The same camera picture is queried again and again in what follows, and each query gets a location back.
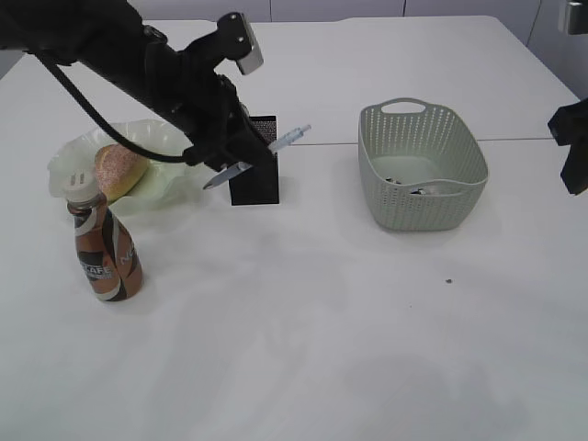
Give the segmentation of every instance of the bottle cap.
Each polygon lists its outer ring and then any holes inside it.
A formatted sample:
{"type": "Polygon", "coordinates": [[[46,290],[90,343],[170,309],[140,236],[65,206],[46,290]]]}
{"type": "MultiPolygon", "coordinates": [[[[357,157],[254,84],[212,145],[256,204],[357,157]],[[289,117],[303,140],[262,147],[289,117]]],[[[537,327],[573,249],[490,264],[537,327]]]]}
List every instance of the bottle cap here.
{"type": "Polygon", "coordinates": [[[63,183],[63,194],[74,204],[89,202],[100,194],[96,176],[89,170],[75,172],[63,183]]]}

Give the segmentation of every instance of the pen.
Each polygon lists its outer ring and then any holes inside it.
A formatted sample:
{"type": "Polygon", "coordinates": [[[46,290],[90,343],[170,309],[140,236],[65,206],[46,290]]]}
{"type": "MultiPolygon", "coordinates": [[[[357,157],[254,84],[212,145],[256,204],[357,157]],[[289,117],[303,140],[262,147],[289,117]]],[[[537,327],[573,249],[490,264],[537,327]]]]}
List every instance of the pen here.
{"type": "MultiPolygon", "coordinates": [[[[283,149],[284,147],[288,147],[290,144],[302,138],[304,136],[304,133],[306,133],[310,129],[310,125],[298,127],[297,129],[294,129],[293,131],[286,133],[286,135],[282,136],[280,139],[269,144],[267,148],[272,153],[276,153],[277,151],[283,149]]],[[[224,184],[225,182],[230,181],[234,177],[240,175],[241,173],[246,172],[251,167],[252,165],[248,163],[233,164],[226,170],[220,172],[218,175],[210,179],[210,181],[204,186],[204,189],[209,190],[211,188],[218,187],[224,184]]]]}

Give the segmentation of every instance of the white table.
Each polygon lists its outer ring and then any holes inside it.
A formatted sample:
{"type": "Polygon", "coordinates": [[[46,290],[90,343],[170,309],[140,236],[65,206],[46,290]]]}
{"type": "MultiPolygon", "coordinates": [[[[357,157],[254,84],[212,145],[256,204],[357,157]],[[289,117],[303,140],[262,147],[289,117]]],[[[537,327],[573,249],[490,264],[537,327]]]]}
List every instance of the white table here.
{"type": "MultiPolygon", "coordinates": [[[[153,24],[177,49],[215,29],[205,21],[153,24]]],[[[355,18],[254,27],[265,65],[246,77],[234,63],[220,71],[237,84],[253,114],[277,114],[282,131],[312,122],[314,130],[301,143],[357,142],[361,109],[401,96],[452,107],[480,140],[548,138],[555,109],[577,101],[495,18],[355,18]]],[[[110,120],[153,115],[84,66],[68,74],[110,120]]],[[[28,102],[24,89],[36,101],[43,91],[44,103],[28,114],[47,118],[55,106],[67,112],[62,129],[65,134],[69,128],[69,139],[93,127],[32,57],[0,83],[2,97],[17,109],[28,102]]]]}

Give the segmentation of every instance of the basket handle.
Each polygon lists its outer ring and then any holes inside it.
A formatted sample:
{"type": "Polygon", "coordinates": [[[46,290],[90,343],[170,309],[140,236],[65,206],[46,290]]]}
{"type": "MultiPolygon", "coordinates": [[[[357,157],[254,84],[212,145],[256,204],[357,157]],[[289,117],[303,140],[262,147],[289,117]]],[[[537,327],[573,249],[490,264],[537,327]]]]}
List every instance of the basket handle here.
{"type": "Polygon", "coordinates": [[[384,108],[386,106],[390,106],[392,104],[401,104],[401,103],[411,103],[411,104],[416,104],[418,106],[423,106],[423,110],[420,112],[411,112],[414,114],[418,114],[418,113],[425,113],[425,111],[430,108],[432,106],[431,103],[427,103],[426,101],[421,101],[420,99],[416,99],[416,98],[396,98],[396,99],[391,99],[389,101],[384,101],[381,104],[377,104],[376,106],[374,106],[374,108],[376,110],[379,111],[379,113],[383,114],[383,115],[393,115],[395,113],[402,115],[402,112],[385,112],[384,108]]]}

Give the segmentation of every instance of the black cable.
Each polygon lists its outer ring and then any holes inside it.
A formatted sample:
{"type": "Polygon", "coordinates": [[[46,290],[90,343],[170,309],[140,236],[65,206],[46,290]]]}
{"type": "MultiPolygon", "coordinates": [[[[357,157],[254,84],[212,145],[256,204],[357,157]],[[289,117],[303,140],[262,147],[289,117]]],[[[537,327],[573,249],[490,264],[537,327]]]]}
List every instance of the black cable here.
{"type": "Polygon", "coordinates": [[[27,47],[28,50],[37,57],[37,59],[47,68],[55,79],[67,90],[73,99],[79,104],[85,113],[94,120],[100,129],[102,129],[110,138],[118,142],[123,147],[129,149],[131,152],[148,159],[158,161],[160,163],[181,164],[186,161],[184,156],[169,156],[166,154],[159,154],[143,149],[141,146],[125,138],[122,134],[116,131],[108,122],[102,118],[102,115],[90,104],[80,90],[74,83],[65,75],[65,73],[55,64],[50,58],[43,53],[43,50],[37,42],[25,32],[12,16],[4,9],[0,8],[0,20],[12,29],[17,38],[19,38],[27,47]]]}

